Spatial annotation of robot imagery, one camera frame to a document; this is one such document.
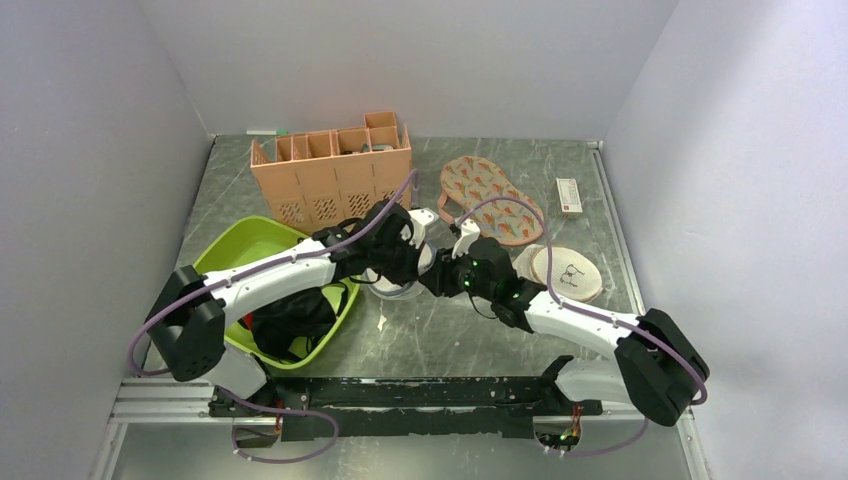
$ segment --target metal table surface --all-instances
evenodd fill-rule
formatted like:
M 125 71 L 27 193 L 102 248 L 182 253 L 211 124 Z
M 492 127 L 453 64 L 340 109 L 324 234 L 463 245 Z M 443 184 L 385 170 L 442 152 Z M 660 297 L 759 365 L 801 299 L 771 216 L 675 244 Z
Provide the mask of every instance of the metal table surface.
M 216 140 L 186 227 L 180 265 L 193 262 L 238 219 L 270 216 L 247 165 L 253 138 L 239 135 Z M 270 150 L 272 139 L 259 139 Z M 421 206 L 435 207 L 440 193 L 439 171 L 447 161 L 462 155 L 487 157 L 545 208 L 555 245 L 577 250 L 598 266 L 604 292 L 592 302 L 594 305 L 621 312 L 641 309 L 597 151 L 583 142 L 476 138 L 413 138 L 412 147 L 413 163 L 421 173 Z M 583 214 L 568 219 L 560 215 L 556 177 L 577 179 Z M 445 226 L 439 228 L 438 235 L 430 240 L 449 245 L 453 237 Z M 520 251 L 513 248 L 511 255 L 515 257 Z M 387 318 L 382 330 L 377 328 L 381 315 Z M 307 368 L 293 374 L 535 375 L 563 354 L 595 356 L 568 341 L 530 335 L 480 317 L 464 297 L 437 299 L 425 292 L 413 300 L 381 302 L 363 289 L 328 348 Z M 585 417 L 584 438 L 578 448 L 608 447 L 629 438 L 640 425 L 641 417 L 626 407 L 599 417 Z M 341 438 L 335 448 L 318 459 L 294 465 L 262 465 L 229 454 L 229 430 L 228 426 L 130 424 L 123 448 L 118 447 L 112 478 L 708 478 L 689 412 L 676 428 L 651 424 L 634 445 L 592 458 L 546 455 L 533 441 L 493 434 L 410 435 Z M 324 442 L 326 439 L 285 442 L 257 454 L 290 458 L 314 451 Z
M 179 254 L 190 264 L 230 225 L 247 215 L 270 217 L 248 166 L 246 135 L 220 136 L 213 146 Z M 258 137 L 273 153 L 273 138 Z M 436 209 L 439 172 L 450 160 L 479 155 L 498 164 L 510 180 L 545 209 L 554 244 L 572 248 L 601 272 L 604 292 L 592 304 L 632 312 L 622 258 L 604 202 L 598 171 L 585 142 L 478 138 L 412 138 L 413 165 L 419 170 L 419 204 Z M 563 218 L 555 178 L 575 178 L 583 213 Z M 428 236 L 449 246 L 453 236 L 439 222 Z M 523 247 L 511 248 L 513 258 Z M 478 306 L 486 309 L 485 302 Z M 378 329 L 380 317 L 386 321 Z M 468 298 L 435 298 L 425 292 L 400 302 L 382 301 L 361 289 L 351 314 L 321 354 L 295 375 L 313 376 L 494 376 L 540 374 L 559 355 L 595 354 L 571 342 L 507 328 L 481 317 Z

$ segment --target pot holder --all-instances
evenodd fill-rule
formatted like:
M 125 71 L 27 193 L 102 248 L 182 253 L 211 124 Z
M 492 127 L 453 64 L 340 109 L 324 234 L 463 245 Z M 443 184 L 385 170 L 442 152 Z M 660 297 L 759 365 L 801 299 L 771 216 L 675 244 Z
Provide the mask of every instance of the pot holder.
M 449 224 L 454 223 L 454 217 L 444 210 L 448 200 L 468 211 L 487 198 L 502 195 L 524 200 L 542 216 L 539 205 L 515 188 L 504 171 L 486 158 L 465 156 L 451 160 L 442 169 L 440 180 L 439 216 Z M 542 235 L 542 227 L 533 214 L 514 202 L 486 204 L 471 218 L 480 226 L 481 234 L 494 237 L 502 245 L 524 245 Z

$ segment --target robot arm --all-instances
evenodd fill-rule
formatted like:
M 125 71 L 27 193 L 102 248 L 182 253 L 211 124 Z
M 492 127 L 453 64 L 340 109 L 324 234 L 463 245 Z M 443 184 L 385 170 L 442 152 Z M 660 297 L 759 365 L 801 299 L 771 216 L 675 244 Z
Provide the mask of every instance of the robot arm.
M 320 287 L 370 269 L 395 285 L 420 282 L 437 296 L 468 294 L 491 302 L 492 311 L 507 326 L 529 333 L 554 335 L 586 346 L 609 362 L 571 360 L 560 370 L 556 384 L 572 401 L 587 399 L 633 404 L 651 420 L 673 425 L 690 405 L 697 387 L 675 361 L 629 330 L 599 322 L 638 325 L 669 344 L 702 378 L 709 370 L 668 315 L 650 310 L 644 316 L 613 314 L 580 304 L 579 311 L 553 301 L 544 285 L 517 276 L 509 255 L 496 240 L 478 238 L 479 229 L 466 221 L 451 248 L 435 250 L 424 242 L 435 215 L 426 210 L 407 212 L 397 204 L 358 241 L 310 258 L 306 252 L 326 250 L 359 232 L 385 203 L 375 205 L 351 232 L 343 226 L 316 232 L 296 247 L 275 257 L 226 271 L 199 276 L 192 267 L 174 272 L 151 311 L 151 316 L 176 298 L 204 285 L 260 270 L 275 258 L 293 257 L 228 286 L 200 296 L 150 330 L 174 378 L 204 378 L 242 398 L 267 381 L 262 365 L 252 356 L 225 346 L 224 330 L 245 314 L 306 288 Z

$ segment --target lime green plastic basin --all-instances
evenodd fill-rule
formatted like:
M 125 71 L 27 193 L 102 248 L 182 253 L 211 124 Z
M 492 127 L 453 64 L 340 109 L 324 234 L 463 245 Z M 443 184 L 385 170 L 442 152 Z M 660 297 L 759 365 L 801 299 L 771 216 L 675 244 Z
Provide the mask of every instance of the lime green plastic basin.
M 254 262 L 261 258 L 287 250 L 297 245 L 298 239 L 308 238 L 306 235 L 297 230 L 279 224 L 269 218 L 251 216 L 245 217 L 233 224 L 224 233 L 218 237 L 209 248 L 194 262 L 194 268 L 198 273 L 203 274 L 216 270 L 226 270 L 228 268 L 240 267 L 250 262 Z M 348 279 L 342 281 L 347 285 L 349 290 L 349 300 L 344 310 L 342 311 L 336 324 L 330 329 L 327 335 L 312 349 L 309 355 L 306 355 L 306 339 L 298 338 L 293 343 L 289 351 L 303 358 L 300 362 L 291 363 L 284 359 L 270 357 L 262 353 L 256 347 L 253 341 L 253 334 L 250 330 L 242 327 L 238 323 L 234 323 L 227 328 L 226 340 L 236 348 L 245 352 L 255 353 L 268 365 L 282 369 L 294 370 L 300 368 L 312 361 L 327 343 L 333 338 L 339 326 L 347 317 L 350 307 L 353 305 L 356 294 L 359 293 L 359 284 L 353 283 Z M 338 310 L 341 296 L 344 289 L 339 285 L 328 285 L 322 289 L 324 296 L 330 301 L 333 310 Z

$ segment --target purple cable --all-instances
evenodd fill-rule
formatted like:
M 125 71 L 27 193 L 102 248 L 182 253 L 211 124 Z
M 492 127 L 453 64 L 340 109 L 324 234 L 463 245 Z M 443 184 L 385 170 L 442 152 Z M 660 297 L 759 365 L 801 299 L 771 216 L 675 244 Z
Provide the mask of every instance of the purple cable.
M 321 255 L 325 255 L 327 253 L 332 253 L 332 252 L 334 252 L 334 251 L 336 251 L 340 248 L 344 248 L 344 247 L 350 245 L 351 243 L 362 238 L 366 233 L 371 231 L 371 229 L 374 228 L 375 225 L 377 225 L 377 222 L 382 220 L 383 217 L 385 217 L 389 213 L 389 209 L 392 207 L 392 204 L 397 202 L 398 200 L 400 200 L 400 197 L 403 196 L 403 192 L 409 186 L 410 182 L 413 182 L 413 187 L 412 187 L 413 189 L 418 188 L 418 170 L 417 169 L 413 168 L 412 170 L 409 171 L 409 175 L 406 176 L 406 179 L 403 181 L 400 188 L 397 189 L 395 194 L 392 195 L 392 197 L 389 199 L 389 202 L 386 203 L 386 206 L 383 207 L 383 209 L 380 210 L 380 212 L 377 214 L 377 216 L 374 217 L 370 222 L 368 222 L 368 224 L 365 225 L 365 227 L 362 230 L 360 230 L 356 234 L 352 235 L 351 237 L 349 237 L 349 238 L 347 238 L 347 239 L 345 239 L 345 240 L 343 240 L 343 241 L 341 241 L 341 242 L 339 242 L 335 245 L 324 248 L 322 250 L 315 250 L 315 251 L 312 251 L 312 252 L 304 252 L 300 255 L 297 255 L 297 258 L 320 257 Z M 243 278 L 249 277 L 249 276 L 251 276 L 255 273 L 259 273 L 263 270 L 267 270 L 269 268 L 276 267 L 277 265 L 281 265 L 283 263 L 289 263 L 292 260 L 293 259 L 292 259 L 291 256 L 281 257 L 281 258 L 277 258 L 277 259 L 274 259 L 274 260 L 269 260 L 267 262 L 260 263 L 259 265 L 255 265 L 255 266 L 253 266 L 253 267 L 251 267 L 251 268 L 249 268 L 249 269 L 247 269 L 243 272 L 239 272 L 238 274 L 233 275 L 229 280 L 230 280 L 230 282 L 237 282 L 237 281 L 239 281 Z M 137 363 L 135 363 L 135 358 L 134 358 L 135 357 L 135 355 L 134 355 L 135 347 L 136 347 L 136 345 L 138 345 L 138 342 L 141 340 L 141 337 L 143 337 L 148 331 L 150 331 L 151 328 L 153 328 L 154 325 L 161 322 L 165 317 L 170 315 L 176 309 L 182 307 L 186 303 L 194 300 L 195 298 L 197 298 L 201 295 L 204 295 L 206 293 L 212 292 L 213 290 L 217 290 L 219 288 L 225 287 L 226 285 L 227 285 L 227 279 L 219 280 L 219 281 L 217 281 L 213 284 L 210 284 L 210 285 L 205 285 L 204 287 L 202 287 L 198 290 L 195 290 L 195 291 L 191 292 L 190 294 L 188 294 L 184 297 L 180 297 L 174 303 L 163 308 L 158 313 L 156 313 L 155 315 L 150 317 L 149 320 L 144 322 L 144 324 L 141 326 L 141 328 L 139 328 L 138 331 L 135 332 L 135 335 L 133 335 L 133 337 L 130 339 L 130 344 L 129 344 L 129 347 L 127 348 L 127 354 L 126 354 L 127 365 L 130 367 L 130 370 L 133 372 L 133 374 L 138 375 L 139 377 L 150 377 L 150 376 L 153 376 L 153 375 L 161 375 L 163 373 L 168 373 L 168 369 L 145 371 Z
M 374 226 L 377 225 L 377 223 L 380 220 L 382 220 L 383 217 L 385 217 L 389 213 L 389 209 L 391 209 L 392 204 L 394 204 L 395 202 L 400 200 L 401 196 L 403 195 L 403 192 L 406 191 L 406 189 L 407 189 L 407 187 L 409 187 L 410 183 L 412 183 L 412 185 L 413 185 L 413 192 L 417 192 L 417 190 L 418 190 L 418 170 L 416 170 L 414 168 L 412 170 L 410 170 L 409 175 L 406 176 L 406 179 L 403 181 L 401 186 L 397 189 L 395 194 L 392 195 L 392 197 L 389 199 L 389 202 L 386 203 L 386 205 L 383 207 L 383 209 L 380 210 L 379 213 L 377 213 L 377 216 L 375 216 L 370 222 L 368 222 L 368 224 L 365 225 L 365 227 L 362 230 L 360 230 L 356 234 L 352 235 L 350 238 L 347 238 L 347 239 L 345 239 L 345 240 L 343 240 L 343 241 L 341 241 L 341 242 L 339 242 L 335 245 L 324 248 L 322 250 L 316 250 L 316 251 L 313 251 L 313 252 L 302 253 L 302 254 L 298 255 L 297 258 L 320 257 L 321 255 L 325 255 L 327 253 L 332 253 L 335 250 L 338 250 L 340 248 L 344 248 L 345 246 L 350 245 L 351 243 L 359 240 L 366 233 L 368 233 L 372 228 L 374 228 Z M 157 312 L 155 315 L 150 317 L 146 322 L 144 322 L 144 324 L 141 326 L 141 328 L 139 328 L 138 331 L 135 332 L 135 335 L 133 335 L 132 339 L 130 339 L 130 344 L 127 348 L 127 354 L 126 354 L 127 365 L 130 367 L 130 370 L 134 374 L 136 374 L 140 377 L 149 377 L 149 376 L 153 376 L 153 375 L 160 375 L 160 374 L 163 374 L 163 373 L 168 373 L 168 369 L 145 371 L 135 362 L 134 352 L 135 352 L 135 347 L 138 345 L 138 342 L 141 340 L 141 337 L 143 337 L 148 331 L 150 331 L 151 328 L 153 328 L 154 325 L 156 325 L 157 323 L 164 320 L 165 317 L 170 315 L 176 309 L 182 307 L 183 305 L 187 304 L 188 302 L 194 300 L 195 298 L 197 298 L 201 295 L 204 295 L 206 293 L 212 292 L 213 290 L 217 290 L 219 288 L 225 287 L 232 282 L 237 282 L 237 281 L 239 281 L 243 278 L 249 277 L 249 276 L 251 276 L 255 273 L 261 272 L 263 270 L 275 267 L 275 266 L 283 264 L 283 263 L 292 262 L 293 260 L 295 260 L 293 257 L 287 256 L 287 257 L 281 257 L 281 258 L 278 258 L 278 259 L 275 259 L 275 260 L 269 260 L 267 262 L 261 263 L 259 265 L 252 267 L 252 268 L 249 268 L 249 269 L 247 269 L 243 272 L 240 272 L 236 275 L 233 275 L 229 279 L 222 279 L 222 280 L 217 281 L 215 283 L 212 283 L 210 285 L 205 285 L 204 287 L 202 287 L 198 290 L 195 290 L 195 291 L 189 293 L 188 295 L 186 295 L 184 297 L 180 297 L 174 303 L 168 305 L 167 307 L 165 307 L 162 310 L 160 310 L 159 312 Z M 333 417 L 331 417 L 330 415 L 327 415 L 326 413 L 316 412 L 316 411 L 312 411 L 312 410 L 284 410 L 284 409 L 279 409 L 279 408 L 263 407 L 262 405 L 257 405 L 255 403 L 251 403 L 251 402 L 248 402 L 247 400 L 241 399 L 238 396 L 236 396 L 234 393 L 232 393 L 232 392 L 230 392 L 226 389 L 222 388 L 221 390 L 223 390 L 227 395 L 229 395 L 235 402 L 240 403 L 240 404 L 244 405 L 245 407 L 251 408 L 253 410 L 258 410 L 258 411 L 261 411 L 261 412 L 274 413 L 274 414 L 279 414 L 279 415 L 283 415 L 283 416 L 296 416 L 296 417 L 313 416 L 313 417 L 319 417 L 319 418 L 323 418 L 324 420 L 327 420 L 333 426 L 333 437 L 330 439 L 330 441 L 327 443 L 327 445 L 324 445 L 323 447 L 319 448 L 318 450 L 316 450 L 316 451 L 314 451 L 314 452 L 312 452 L 308 455 L 303 455 L 303 456 L 297 457 L 297 458 L 281 459 L 281 460 L 270 459 L 270 458 L 262 458 L 262 457 L 253 457 L 251 455 L 248 455 L 248 454 L 242 452 L 235 443 L 236 442 L 235 434 L 233 433 L 231 438 L 233 440 L 234 452 L 242 458 L 245 458 L 247 460 L 254 461 L 254 462 L 272 463 L 272 464 L 285 464 L 285 463 L 302 462 L 304 460 L 309 460 L 310 458 L 317 457 L 318 455 L 326 452 L 333 445 L 335 445 L 336 440 L 339 438 L 339 424 L 338 424 L 338 422 L 336 422 L 336 420 Z
M 262 405 L 257 405 L 255 403 L 248 402 L 247 400 L 244 400 L 242 398 L 239 398 L 238 395 L 234 394 L 233 392 L 231 392 L 231 391 L 229 391 L 225 388 L 221 388 L 221 391 L 223 391 L 228 397 L 232 398 L 233 401 L 235 401 L 236 403 L 243 405 L 243 406 L 245 406 L 245 407 L 247 407 L 251 410 L 256 410 L 256 411 L 265 412 L 265 413 L 274 413 L 274 414 L 277 414 L 277 415 L 284 415 L 284 416 L 290 416 L 290 417 L 318 417 L 318 418 L 323 418 L 324 420 L 328 421 L 330 423 L 330 425 L 333 426 L 333 436 L 332 436 L 332 438 L 330 438 L 330 441 L 327 442 L 327 444 L 324 445 L 323 447 L 319 448 L 318 450 L 315 450 L 314 452 L 308 453 L 308 454 L 300 456 L 300 457 L 281 458 L 281 459 L 254 457 L 253 455 L 248 455 L 247 453 L 242 451 L 238 447 L 238 443 L 236 441 L 236 431 L 240 427 L 236 427 L 236 428 L 233 429 L 233 432 L 230 435 L 230 440 L 232 440 L 232 443 L 233 443 L 233 453 L 240 456 L 241 458 L 244 458 L 245 460 L 248 460 L 248 461 L 251 461 L 251 462 L 258 462 L 258 463 L 270 463 L 270 464 L 275 464 L 275 465 L 283 465 L 283 464 L 288 464 L 288 463 L 303 462 L 303 461 L 309 460 L 311 458 L 315 458 L 318 455 L 321 455 L 322 453 L 326 452 L 327 450 L 332 448 L 333 445 L 336 444 L 336 441 L 339 439 L 339 423 L 336 421 L 335 418 L 331 417 L 330 415 L 327 415 L 324 412 L 316 412 L 314 410 L 286 410 L 286 409 L 283 409 L 283 408 L 265 407 L 265 406 L 262 406 Z
M 554 288 L 553 288 L 554 255 L 553 255 L 553 245 L 551 243 L 550 233 L 548 232 L 548 229 L 545 226 L 545 221 L 542 219 L 542 216 L 539 214 L 539 212 L 536 211 L 535 208 L 530 206 L 529 203 L 527 203 L 523 200 L 520 200 L 518 198 L 506 197 L 506 196 L 498 196 L 498 197 L 488 198 L 488 199 L 483 200 L 482 202 L 478 203 L 477 205 L 472 207 L 467 213 L 465 213 L 464 215 L 459 217 L 459 219 L 456 220 L 456 225 L 457 226 L 462 225 L 463 222 L 468 220 L 468 218 L 471 217 L 471 215 L 475 211 L 477 211 L 480 207 L 482 207 L 483 205 L 486 205 L 487 203 L 491 203 L 491 202 L 500 201 L 500 200 L 504 200 L 504 201 L 507 201 L 507 202 L 514 202 L 514 203 L 517 203 L 517 204 L 521 205 L 522 207 L 526 208 L 527 210 L 530 211 L 530 213 L 533 214 L 534 217 L 536 217 L 536 220 L 539 222 L 539 225 L 542 227 L 542 232 L 545 234 L 545 247 L 547 248 L 547 252 L 548 252 L 548 273 L 547 273 L 547 276 L 545 278 L 545 281 L 547 282 L 548 294 L 551 296 L 551 298 L 554 300 L 554 302 L 556 302 L 557 305 L 559 305 L 560 307 L 563 307 L 563 308 L 567 308 L 571 311 L 580 313 L 582 315 L 586 315 L 588 317 L 594 318 L 596 320 L 600 320 L 602 322 L 606 322 L 606 323 L 610 323 L 610 324 L 613 324 L 613 325 L 618 325 L 620 327 L 624 327 L 627 330 L 630 330 L 631 332 L 634 332 L 637 335 L 640 335 L 642 338 L 647 339 L 649 342 L 656 345 L 662 351 L 667 353 L 671 358 L 673 358 L 677 363 L 679 363 L 680 366 L 682 366 L 683 369 L 686 370 L 686 373 L 688 373 L 692 377 L 692 379 L 695 381 L 695 385 L 698 387 L 698 390 L 701 392 L 701 395 L 697 399 L 692 400 L 692 405 L 701 405 L 701 404 L 703 404 L 704 402 L 707 401 L 707 386 L 704 384 L 704 380 L 701 378 L 700 375 L 698 375 L 698 372 L 696 372 L 695 369 L 692 368 L 692 365 L 689 365 L 689 362 L 687 362 L 686 359 L 684 359 L 682 356 L 680 356 L 679 353 L 675 352 L 674 349 L 672 349 L 668 344 L 666 344 L 665 342 L 663 342 L 659 338 L 655 337 L 650 332 L 647 332 L 646 330 L 637 327 L 636 325 L 631 325 L 631 324 L 626 323 L 626 322 L 617 322 L 617 321 L 614 321 L 609 316 L 604 315 L 602 313 L 595 312 L 595 311 L 590 310 L 588 308 L 585 308 L 585 307 L 583 307 L 579 304 L 571 303 L 570 301 L 567 301 L 567 300 L 564 301 L 564 299 L 560 298 L 560 296 L 557 295 L 556 292 L 554 292 Z M 599 449 L 599 450 L 591 450 L 591 451 L 588 451 L 588 452 L 568 452 L 565 455 L 568 455 L 568 456 L 571 456 L 571 457 L 594 457 L 594 456 L 598 456 L 598 455 L 604 455 L 604 454 L 607 454 L 607 453 L 616 452 L 618 450 L 627 448 L 630 445 L 633 445 L 637 440 L 642 438 L 642 435 L 645 434 L 645 431 L 647 429 L 648 429 L 648 419 L 645 418 L 645 422 L 642 425 L 642 428 L 638 432 L 636 432 L 636 435 L 629 438 L 628 440 L 625 440 L 625 441 L 618 443 L 616 445 L 613 445 L 611 447 L 606 447 L 606 448 L 602 448 L 602 449 Z
M 572 303 L 572 302 L 567 301 L 567 300 L 564 301 L 563 298 L 561 298 L 559 295 L 556 294 L 556 292 L 554 292 L 554 288 L 553 288 L 554 282 L 553 282 L 553 277 L 552 277 L 553 265 L 554 265 L 554 255 L 553 255 L 553 246 L 551 245 L 550 234 L 548 232 L 548 229 L 545 227 L 545 221 L 542 219 L 542 216 L 539 215 L 539 212 L 537 212 L 535 208 L 531 207 L 529 203 L 527 203 L 523 200 L 517 199 L 517 198 L 513 198 L 513 197 L 506 197 L 506 196 L 492 197 L 492 198 L 483 200 L 482 202 L 478 203 L 477 205 L 472 207 L 471 210 L 468 211 L 468 213 L 459 217 L 459 219 L 456 221 L 456 225 L 457 226 L 462 225 L 462 222 L 468 220 L 468 217 L 470 217 L 472 213 L 474 213 L 477 209 L 479 209 L 483 205 L 486 205 L 487 203 L 491 203 L 491 202 L 501 201 L 501 200 L 504 200 L 504 201 L 507 201 L 507 202 L 515 202 L 515 203 L 521 205 L 522 207 L 526 208 L 527 210 L 529 210 L 533 214 L 534 217 L 536 217 L 536 220 L 539 222 L 539 225 L 542 227 L 542 231 L 545 234 L 545 244 L 546 244 L 545 246 L 546 246 L 547 251 L 548 251 L 548 274 L 547 274 L 547 278 L 545 279 L 545 281 L 547 282 L 548 294 L 551 296 L 551 298 L 554 300 L 554 302 L 556 302 L 557 305 L 559 305 L 560 307 L 563 307 L 563 308 L 567 308 L 571 311 L 580 313 L 582 315 L 586 315 L 586 316 L 595 318 L 595 319 L 600 320 L 602 322 L 610 323 L 612 325 L 616 325 L 616 326 L 625 328 L 627 330 L 630 330 L 631 332 L 636 333 L 637 335 L 648 340 L 649 342 L 653 343 L 654 345 L 657 346 L 657 348 L 661 349 L 663 352 L 668 354 L 668 356 L 670 356 L 677 363 L 679 363 L 680 366 L 683 367 L 684 370 L 686 370 L 686 373 L 688 373 L 692 377 L 692 380 L 695 381 L 695 385 L 698 387 L 698 390 L 700 390 L 701 395 L 698 398 L 692 400 L 692 405 L 701 405 L 701 404 L 703 404 L 704 402 L 707 401 L 707 386 L 704 384 L 704 379 L 702 379 L 701 376 L 698 375 L 698 372 L 695 371 L 695 369 L 692 367 L 692 365 L 689 364 L 689 362 L 686 361 L 686 359 L 684 359 L 682 356 L 680 356 L 679 353 L 675 352 L 674 349 L 671 348 L 670 346 L 668 346 L 667 343 L 665 343 L 662 340 L 660 340 L 659 338 L 655 337 L 650 332 L 647 332 L 644 329 L 637 327 L 636 325 L 631 325 L 631 324 L 626 323 L 626 322 L 617 322 L 617 321 L 614 321 L 612 318 L 610 318 L 608 315 L 604 315 L 602 313 L 592 311 L 592 310 L 585 308 L 585 307 L 583 307 L 579 304 Z
M 625 440 L 621 443 L 615 444 L 611 447 L 599 448 L 597 450 L 590 450 L 588 452 L 564 452 L 563 456 L 565 456 L 565 457 L 575 457 L 575 458 L 580 458 L 580 457 L 586 458 L 586 457 L 597 457 L 599 455 L 606 455 L 608 453 L 617 452 L 618 450 L 621 450 L 623 448 L 629 447 L 630 445 L 633 445 L 640 438 L 642 438 L 642 436 L 645 435 L 645 432 L 648 431 L 648 423 L 649 423 L 648 418 L 645 417 L 645 421 L 642 422 L 642 427 L 639 429 L 638 432 L 636 432 L 636 435 L 633 435 L 632 437 L 628 438 L 627 440 Z

